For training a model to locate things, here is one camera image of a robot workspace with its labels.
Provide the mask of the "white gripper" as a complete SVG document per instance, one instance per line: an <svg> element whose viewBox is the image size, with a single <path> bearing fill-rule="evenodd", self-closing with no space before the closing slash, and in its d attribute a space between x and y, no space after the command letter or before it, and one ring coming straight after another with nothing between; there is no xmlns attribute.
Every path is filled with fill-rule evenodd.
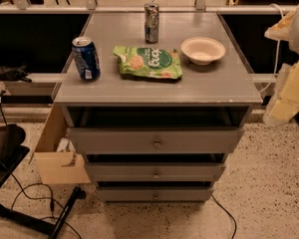
<svg viewBox="0 0 299 239"><path fill-rule="evenodd" d="M269 27L264 36L274 41L289 42L289 48L299 55L299 5ZM282 66L263 121L269 126L278 126L290 122L298 113L299 61L292 66Z"/></svg>

